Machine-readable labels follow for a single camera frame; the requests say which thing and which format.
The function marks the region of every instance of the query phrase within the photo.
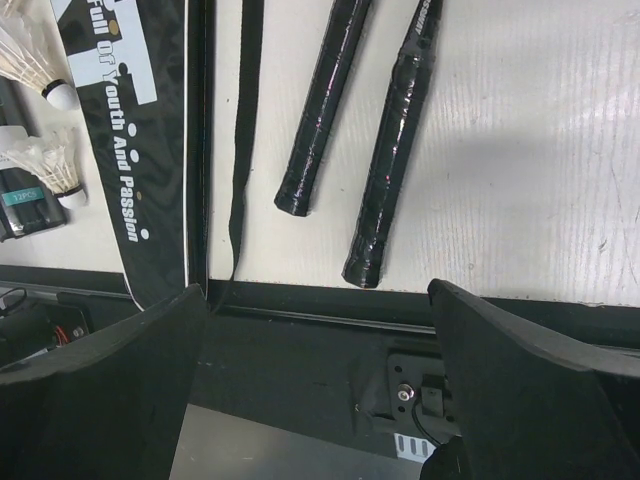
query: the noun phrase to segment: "black bracket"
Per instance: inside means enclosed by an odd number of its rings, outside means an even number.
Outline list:
[[[417,420],[439,442],[460,435],[441,358],[395,352],[387,359],[387,372],[391,410],[399,431],[416,436]]]

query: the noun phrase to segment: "racket grip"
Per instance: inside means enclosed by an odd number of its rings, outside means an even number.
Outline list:
[[[376,288],[435,63],[442,0],[422,0],[393,68],[351,250],[348,283]]]
[[[309,214],[313,184],[329,140],[372,0],[335,0],[284,179],[274,203]]]

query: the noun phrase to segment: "black strap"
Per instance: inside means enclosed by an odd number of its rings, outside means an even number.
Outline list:
[[[242,33],[240,50],[240,91],[236,115],[236,159],[233,169],[233,197],[229,218],[229,239],[233,250],[233,271],[224,293],[214,308],[220,309],[235,278],[242,252],[245,196],[251,172],[251,158],[256,133],[258,94],[260,86],[260,61],[262,58],[262,31],[264,24],[264,0],[244,0],[242,5]]]

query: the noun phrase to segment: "white wooden surface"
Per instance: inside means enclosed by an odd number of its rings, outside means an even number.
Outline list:
[[[49,15],[47,2],[31,3]],[[217,3],[211,271],[226,278],[241,2]],[[332,0],[266,3],[238,279],[347,287],[340,273],[416,1],[377,0],[306,219],[275,209],[273,196]],[[423,292],[440,277],[482,295],[640,306],[640,4],[452,0],[445,9],[434,92],[380,288]],[[28,101],[39,123],[60,118],[37,94]],[[84,151],[91,206],[70,226],[0,245],[0,262],[121,270]]]

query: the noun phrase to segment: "white feathers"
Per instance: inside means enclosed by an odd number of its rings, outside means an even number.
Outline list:
[[[13,15],[21,3],[22,0],[0,0],[0,15],[3,17]]]
[[[63,206],[63,199],[76,196],[82,192],[81,203],[74,200],[73,207],[80,206],[86,201],[86,195],[80,186],[80,177],[75,161],[75,141],[73,131],[63,128],[46,134],[44,137],[29,137],[27,140],[16,142],[13,147],[2,153],[17,167],[35,175],[59,199]]]
[[[0,75],[45,94],[62,110],[72,110],[79,104],[75,90],[61,80],[58,68],[47,58],[42,29],[31,28],[20,15],[0,17]],[[59,85],[51,88],[53,82]],[[52,95],[60,90],[64,90],[63,95]]]

